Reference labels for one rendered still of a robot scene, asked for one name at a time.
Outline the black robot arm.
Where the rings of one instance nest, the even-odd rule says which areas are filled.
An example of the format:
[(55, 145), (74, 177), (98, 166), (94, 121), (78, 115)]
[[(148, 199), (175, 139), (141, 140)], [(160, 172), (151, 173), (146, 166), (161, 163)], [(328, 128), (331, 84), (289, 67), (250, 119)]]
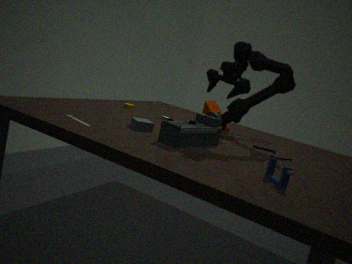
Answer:
[[(277, 94), (285, 94), (294, 89), (296, 86), (293, 79), (293, 70), (289, 64), (278, 62), (268, 58), (260, 51), (253, 51), (252, 44), (238, 41), (234, 45), (234, 63), (223, 62), (220, 70), (228, 74), (234, 74), (234, 78), (238, 76), (240, 67), (243, 71), (248, 67), (248, 63), (254, 71), (270, 71), (280, 74), (273, 85), (263, 89), (246, 99), (237, 98), (227, 106), (227, 111), (221, 114), (222, 124), (226, 125), (233, 121), (234, 124), (239, 123), (244, 114), (256, 104)], [(248, 62), (247, 62), (248, 61)]]

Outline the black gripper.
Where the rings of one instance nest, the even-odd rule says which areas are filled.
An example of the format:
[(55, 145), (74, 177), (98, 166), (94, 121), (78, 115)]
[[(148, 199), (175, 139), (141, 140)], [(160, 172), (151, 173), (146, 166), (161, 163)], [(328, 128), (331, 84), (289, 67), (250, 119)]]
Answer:
[(216, 86), (216, 83), (218, 83), (219, 81), (224, 81), (225, 83), (234, 85), (234, 88), (228, 94), (227, 99), (230, 99), (233, 96), (240, 95), (240, 94), (248, 94), (250, 91), (250, 81), (242, 78), (241, 67), (239, 69), (239, 73), (236, 78), (234, 78), (233, 76), (234, 74), (232, 75), (225, 72), (224, 72), (225, 74), (224, 76), (218, 75), (218, 71), (213, 69), (209, 69), (206, 73), (209, 81), (207, 93), (209, 93)]

